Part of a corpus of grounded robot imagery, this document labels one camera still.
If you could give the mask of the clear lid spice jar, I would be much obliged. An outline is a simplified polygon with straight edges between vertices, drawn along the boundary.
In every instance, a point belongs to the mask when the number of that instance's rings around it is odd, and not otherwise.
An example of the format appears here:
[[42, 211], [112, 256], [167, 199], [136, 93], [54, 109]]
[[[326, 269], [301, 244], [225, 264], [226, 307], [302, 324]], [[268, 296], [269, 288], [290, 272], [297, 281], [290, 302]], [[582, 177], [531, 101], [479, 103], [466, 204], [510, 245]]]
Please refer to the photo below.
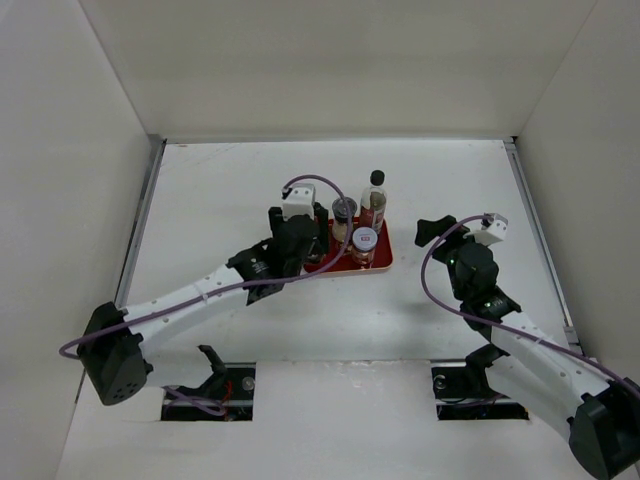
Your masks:
[[350, 197], [337, 198], [333, 201], [331, 209], [333, 213], [331, 234], [336, 247], [340, 248], [344, 241], [349, 239], [347, 235], [348, 220], [354, 218], [357, 212], [357, 204]]

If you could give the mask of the tall black cap bottle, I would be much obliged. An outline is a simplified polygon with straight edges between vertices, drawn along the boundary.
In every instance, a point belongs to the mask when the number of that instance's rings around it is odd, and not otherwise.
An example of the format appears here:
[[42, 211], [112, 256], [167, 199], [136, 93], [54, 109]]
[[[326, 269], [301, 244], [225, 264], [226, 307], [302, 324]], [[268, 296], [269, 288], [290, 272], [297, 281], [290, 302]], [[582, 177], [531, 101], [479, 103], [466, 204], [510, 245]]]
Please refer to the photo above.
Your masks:
[[385, 173], [374, 170], [369, 177], [370, 185], [366, 187], [360, 199], [359, 226], [369, 227], [377, 234], [382, 230], [387, 193], [383, 188]]

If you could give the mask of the pink lid jar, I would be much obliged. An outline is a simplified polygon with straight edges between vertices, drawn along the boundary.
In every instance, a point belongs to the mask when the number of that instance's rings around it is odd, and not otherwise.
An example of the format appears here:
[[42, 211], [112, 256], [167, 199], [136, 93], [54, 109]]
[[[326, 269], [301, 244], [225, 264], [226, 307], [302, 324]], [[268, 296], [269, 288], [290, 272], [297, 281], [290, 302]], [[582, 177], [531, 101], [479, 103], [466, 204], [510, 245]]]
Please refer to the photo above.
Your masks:
[[370, 265], [374, 259], [378, 234], [370, 227], [358, 227], [351, 237], [352, 260], [361, 266]]

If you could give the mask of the red lid sauce jar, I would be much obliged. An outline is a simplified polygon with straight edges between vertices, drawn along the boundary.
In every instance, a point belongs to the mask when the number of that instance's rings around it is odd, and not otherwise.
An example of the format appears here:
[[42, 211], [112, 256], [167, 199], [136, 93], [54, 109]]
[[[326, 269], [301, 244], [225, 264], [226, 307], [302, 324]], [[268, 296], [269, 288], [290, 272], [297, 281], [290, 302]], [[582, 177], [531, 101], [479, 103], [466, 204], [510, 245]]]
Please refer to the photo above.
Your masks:
[[325, 252], [315, 252], [311, 253], [306, 260], [307, 265], [319, 265], [321, 264], [326, 257]]

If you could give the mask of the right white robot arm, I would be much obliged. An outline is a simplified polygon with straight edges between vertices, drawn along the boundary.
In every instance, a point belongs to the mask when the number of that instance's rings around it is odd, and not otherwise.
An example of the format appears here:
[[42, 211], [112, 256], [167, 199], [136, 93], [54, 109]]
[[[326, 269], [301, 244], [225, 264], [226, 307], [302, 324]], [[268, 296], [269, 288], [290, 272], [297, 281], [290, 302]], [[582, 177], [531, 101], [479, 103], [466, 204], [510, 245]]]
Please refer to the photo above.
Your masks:
[[466, 359], [464, 384], [522, 405], [561, 436], [595, 479], [613, 479], [639, 461], [639, 387], [595, 360], [562, 347], [497, 283], [491, 245], [505, 239], [508, 221], [496, 213], [419, 220], [415, 243], [443, 264], [459, 306], [428, 297], [459, 316], [486, 345]]

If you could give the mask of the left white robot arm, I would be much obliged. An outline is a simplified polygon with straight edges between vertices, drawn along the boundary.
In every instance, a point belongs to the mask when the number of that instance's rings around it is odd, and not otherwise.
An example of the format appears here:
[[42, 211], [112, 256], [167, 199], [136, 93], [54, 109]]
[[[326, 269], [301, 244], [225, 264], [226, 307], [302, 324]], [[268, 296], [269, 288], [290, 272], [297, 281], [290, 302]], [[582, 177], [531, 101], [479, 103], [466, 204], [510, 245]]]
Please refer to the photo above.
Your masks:
[[250, 306], [297, 281], [306, 263], [329, 250], [329, 212], [285, 216], [269, 210], [271, 237], [238, 252], [207, 276], [147, 303], [92, 313], [76, 353], [100, 401], [122, 403], [147, 383], [150, 357], [164, 343], [230, 310]]

